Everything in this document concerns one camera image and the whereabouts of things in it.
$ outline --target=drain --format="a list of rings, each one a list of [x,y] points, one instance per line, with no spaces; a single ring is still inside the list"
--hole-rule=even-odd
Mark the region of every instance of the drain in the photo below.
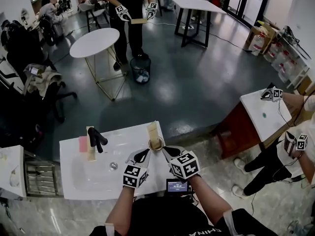
[[[111,162],[109,164],[109,168],[110,168],[111,171],[114,171],[114,170],[118,169],[118,164],[115,163],[115,162]]]

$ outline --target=sink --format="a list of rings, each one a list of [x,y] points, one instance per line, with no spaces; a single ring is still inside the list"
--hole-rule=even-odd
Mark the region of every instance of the sink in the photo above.
[[[88,161],[86,153],[79,152],[79,139],[60,141],[60,161],[63,193],[66,199],[116,199],[123,187],[123,173],[128,156],[139,149],[148,148],[147,125],[102,133],[108,144],[103,153],[95,153],[96,161]],[[163,138],[159,122],[158,134]],[[152,151],[147,180],[135,190],[135,196],[166,189],[166,179],[174,178],[169,172],[162,151]]]

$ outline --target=glass door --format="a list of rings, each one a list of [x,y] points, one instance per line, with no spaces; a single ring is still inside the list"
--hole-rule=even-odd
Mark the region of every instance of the glass door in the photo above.
[[[225,0],[224,10],[248,27],[263,19],[268,0]]]

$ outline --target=black wire trash can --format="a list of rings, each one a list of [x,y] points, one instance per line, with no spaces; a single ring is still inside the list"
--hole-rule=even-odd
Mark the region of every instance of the black wire trash can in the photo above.
[[[133,79],[138,84],[146,84],[150,80],[151,60],[133,58],[130,61]]]

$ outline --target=gray floor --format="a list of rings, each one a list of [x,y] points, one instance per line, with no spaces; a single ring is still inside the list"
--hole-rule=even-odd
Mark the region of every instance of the gray floor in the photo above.
[[[254,200],[242,200],[231,193],[233,184],[245,187],[257,174],[242,174],[233,164],[233,158],[220,160],[220,146],[216,138],[197,138],[179,145],[193,150],[201,163],[201,175],[209,186],[227,200],[233,209],[244,208],[262,224],[278,235],[290,235],[286,229],[291,221],[302,225],[311,222],[315,189],[305,182],[277,182],[265,186]],[[249,162],[259,154],[259,147],[253,147],[240,156]],[[9,201],[12,221],[0,206],[0,223],[16,235],[24,235],[16,230],[23,228],[25,235],[32,236],[87,236],[97,225],[103,225],[113,208],[115,200],[74,201],[63,198],[28,198],[23,201]]]
[[[263,57],[255,57],[215,36],[210,35],[207,49],[195,44],[181,48],[182,38],[174,35],[175,27],[158,25],[175,24],[173,12],[163,17],[157,14],[150,22],[143,26],[143,50],[152,60],[151,80],[138,85],[130,71],[118,99],[111,102],[93,82],[84,59],[67,55],[71,45],[87,33],[85,15],[69,19],[73,34],[57,47],[49,48],[49,53],[63,75],[66,90],[77,92],[79,98],[63,101],[63,124],[49,115],[37,154],[58,161],[59,141],[83,136],[85,127],[92,125],[105,132],[158,120],[165,139],[177,137],[219,123],[243,94],[265,88],[270,82],[284,87]],[[212,24],[212,34],[243,47],[248,28],[229,15],[213,14]],[[198,37],[203,41],[205,32]],[[129,46],[127,57],[132,58]],[[109,68],[105,52],[97,55],[96,62],[100,73]]]

